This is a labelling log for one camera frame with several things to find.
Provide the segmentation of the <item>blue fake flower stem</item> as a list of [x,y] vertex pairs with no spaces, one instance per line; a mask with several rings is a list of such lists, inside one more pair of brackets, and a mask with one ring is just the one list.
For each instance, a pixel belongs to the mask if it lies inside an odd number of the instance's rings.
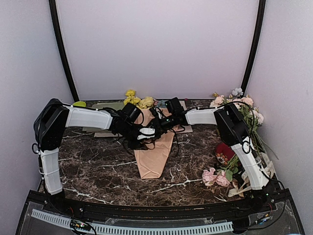
[[157,107],[159,107],[159,108],[166,108],[166,102],[164,100],[158,101]]

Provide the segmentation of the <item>dark brown ribbon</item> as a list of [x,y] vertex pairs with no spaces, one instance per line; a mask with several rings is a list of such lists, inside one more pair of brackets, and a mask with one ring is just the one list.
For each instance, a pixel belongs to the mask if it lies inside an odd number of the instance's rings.
[[[165,135],[167,135],[168,133],[173,133],[173,134],[174,134],[174,138],[176,139],[176,143],[177,143],[177,147],[178,147],[177,152],[176,152],[176,154],[175,154],[175,157],[178,157],[179,154],[180,154],[180,146],[179,146],[179,141],[178,141],[178,138],[177,138],[177,133],[184,132],[185,130],[186,130],[186,128],[185,128],[184,126],[180,125],[180,126],[179,126],[179,130],[175,131],[175,130],[172,128],[172,129],[169,129],[168,131],[166,131],[165,133],[163,133],[163,134],[160,136],[160,137],[165,137]],[[134,156],[134,153],[132,153],[132,152],[129,151],[129,147],[128,147],[129,142],[128,142],[127,144],[125,144],[125,141],[126,141],[126,139],[124,139],[124,140],[122,141],[122,146],[123,146],[123,148],[125,149],[125,151],[126,151],[128,154]],[[155,146],[156,146],[155,142],[156,142],[156,140],[152,140],[152,141],[150,141],[150,142],[144,141],[144,142],[141,143],[141,147],[139,148],[139,150],[154,150],[154,149],[155,149]],[[149,147],[147,146],[148,144],[153,144],[154,147],[153,147],[153,148],[149,148]]]

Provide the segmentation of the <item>pale yellow flower stem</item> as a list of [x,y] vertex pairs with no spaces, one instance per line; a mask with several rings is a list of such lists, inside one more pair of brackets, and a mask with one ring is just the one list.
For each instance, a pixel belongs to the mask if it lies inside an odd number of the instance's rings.
[[138,105],[140,109],[147,109],[153,107],[154,103],[155,100],[152,97],[147,96],[144,99],[140,100]]

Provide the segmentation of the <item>bright yellow flower stem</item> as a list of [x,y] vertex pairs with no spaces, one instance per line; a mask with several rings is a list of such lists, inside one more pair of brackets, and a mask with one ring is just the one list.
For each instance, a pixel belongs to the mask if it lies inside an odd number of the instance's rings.
[[137,107],[139,107],[139,103],[141,101],[141,98],[136,96],[135,90],[127,90],[125,93],[126,98],[124,99],[123,103],[124,105],[127,105],[128,103],[133,104]]

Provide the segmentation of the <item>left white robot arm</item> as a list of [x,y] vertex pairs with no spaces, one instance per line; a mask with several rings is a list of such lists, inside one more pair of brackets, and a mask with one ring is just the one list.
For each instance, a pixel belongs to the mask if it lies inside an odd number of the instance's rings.
[[58,154],[65,129],[88,127],[109,130],[124,137],[132,149],[140,149],[144,140],[156,136],[154,128],[135,123],[142,114],[143,112],[131,103],[121,110],[67,105],[56,98],[47,103],[35,120],[33,128],[40,158],[40,173],[44,178],[46,191],[53,195],[49,204],[56,212],[66,213],[69,209],[68,201],[58,195],[63,190]]

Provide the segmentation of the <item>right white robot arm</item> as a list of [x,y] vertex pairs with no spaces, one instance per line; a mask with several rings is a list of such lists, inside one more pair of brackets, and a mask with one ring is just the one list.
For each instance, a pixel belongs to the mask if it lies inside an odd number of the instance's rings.
[[228,103],[215,109],[195,108],[186,111],[173,107],[170,102],[167,106],[172,112],[168,117],[152,111],[155,118],[149,125],[155,129],[156,135],[161,135],[176,125],[217,125],[222,141],[239,157],[250,180],[251,189],[262,190],[268,184],[268,176],[265,175],[261,159],[250,140],[252,132],[234,104]]

